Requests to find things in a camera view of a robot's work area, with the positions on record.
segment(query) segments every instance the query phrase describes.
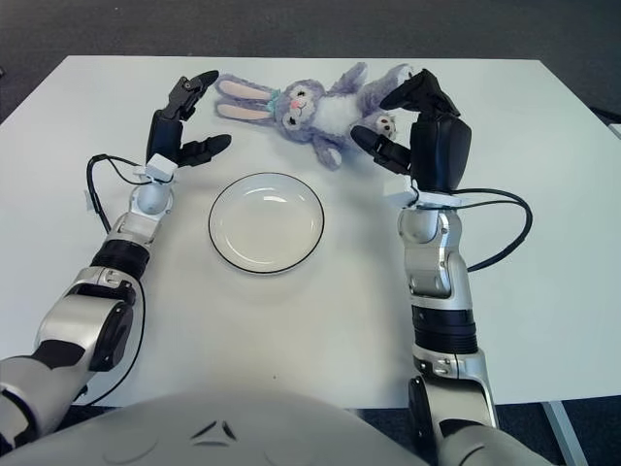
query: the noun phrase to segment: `plate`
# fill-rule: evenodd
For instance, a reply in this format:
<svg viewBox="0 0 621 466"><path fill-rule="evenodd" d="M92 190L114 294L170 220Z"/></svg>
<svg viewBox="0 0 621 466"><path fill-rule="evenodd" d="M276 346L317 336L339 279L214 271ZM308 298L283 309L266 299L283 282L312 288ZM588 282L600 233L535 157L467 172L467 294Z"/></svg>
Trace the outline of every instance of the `plate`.
<svg viewBox="0 0 621 466"><path fill-rule="evenodd" d="M227 262L246 272L273 274L311 255L323 224L323 207L308 185L282 173L257 173L219 194L209 231Z"/></svg>

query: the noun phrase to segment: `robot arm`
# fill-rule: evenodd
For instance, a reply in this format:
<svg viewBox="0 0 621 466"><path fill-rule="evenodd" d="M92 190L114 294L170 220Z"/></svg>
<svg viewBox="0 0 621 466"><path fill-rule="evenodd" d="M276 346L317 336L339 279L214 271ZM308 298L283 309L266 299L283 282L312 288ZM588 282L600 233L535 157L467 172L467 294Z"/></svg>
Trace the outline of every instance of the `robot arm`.
<svg viewBox="0 0 621 466"><path fill-rule="evenodd" d="M384 110L399 107L420 112L409 149L360 126L351 136L377 164L403 175L386 185L384 195L403 208L399 235L420 373L409 381L413 440L434 456L440 441L462 427L497 426L485 356L476 342L468 268L459 252L462 226L453 208L461 201L451 195L466 168L471 129L427 70L381 103Z"/></svg>
<svg viewBox="0 0 621 466"><path fill-rule="evenodd" d="M210 161L231 142L220 135L181 146L180 121L217 76L180 79L169 105L153 115L147 165L136 171L144 183L132 191L128 212L112 229L104 223L110 231L103 246L46 315L35 352L0 361L0 455L52 432L86 383L123 357L133 309L143 304L149 250L173 207L175 171ZM96 195L93 201L101 209Z"/></svg>

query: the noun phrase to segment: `floor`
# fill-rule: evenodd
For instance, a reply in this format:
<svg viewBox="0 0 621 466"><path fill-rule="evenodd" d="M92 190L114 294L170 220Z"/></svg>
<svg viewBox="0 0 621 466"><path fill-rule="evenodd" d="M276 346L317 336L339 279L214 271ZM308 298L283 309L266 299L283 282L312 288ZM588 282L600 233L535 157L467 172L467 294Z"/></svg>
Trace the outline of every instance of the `floor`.
<svg viewBox="0 0 621 466"><path fill-rule="evenodd" d="M0 121L70 54L534 58L585 104L619 113L620 18L618 0L0 0ZM621 463L621 398L566 408L590 464ZM539 405L499 415L561 461ZM365 418L408 442L403 410Z"/></svg>

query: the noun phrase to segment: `stuffed bunny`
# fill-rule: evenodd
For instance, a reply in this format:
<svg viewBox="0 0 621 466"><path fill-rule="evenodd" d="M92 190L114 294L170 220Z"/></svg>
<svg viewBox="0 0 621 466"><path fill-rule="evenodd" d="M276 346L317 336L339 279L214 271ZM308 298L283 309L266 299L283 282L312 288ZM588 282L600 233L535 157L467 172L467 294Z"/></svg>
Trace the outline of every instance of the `stuffed bunny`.
<svg viewBox="0 0 621 466"><path fill-rule="evenodd" d="M383 78L364 84L367 64L358 63L327 92L315 80L297 81L280 92L222 75L216 89L224 97L216 102L215 110L221 117L275 126L290 141L312 143L319 161L336 170L343 150L358 149L349 136L354 125L394 137L394 117L382 111L379 103L410 72L408 65L400 65Z"/></svg>

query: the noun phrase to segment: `white table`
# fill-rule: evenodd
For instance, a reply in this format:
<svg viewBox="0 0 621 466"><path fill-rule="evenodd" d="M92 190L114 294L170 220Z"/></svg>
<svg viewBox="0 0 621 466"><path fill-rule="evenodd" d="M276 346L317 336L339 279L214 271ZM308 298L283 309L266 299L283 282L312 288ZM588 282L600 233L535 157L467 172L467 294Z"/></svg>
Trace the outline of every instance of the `white table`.
<svg viewBox="0 0 621 466"><path fill-rule="evenodd" d="M355 61L64 60L0 125L0 358L32 350L40 320L104 239L95 214L85 209L86 160L107 152L142 161L151 114L180 75L218 69L274 87L307 77L331 84ZM614 364L621 328L621 144L539 62L373 59L370 78L404 61L436 74L473 129L461 186L511 190L535 213L533 231L516 253L471 275L495 401L621 393ZM175 209L145 275L143 352L106 403L126 405L227 380L288 387L344 407L405 406L413 331L398 212L381 199L390 174L363 154L330 173L310 146L217 118L214 97L210 92L201 101L184 137L228 132L234 143L214 162L179 176ZM402 142L411 118L398 113ZM300 178L326 212L319 248L277 277L251 277L228 266L206 231L221 189L260 171ZM129 188L107 168L95 177L115 218ZM462 218L468 263L501 249L523 221L511 206L467 211ZM90 395L123 369L98 376Z"/></svg>

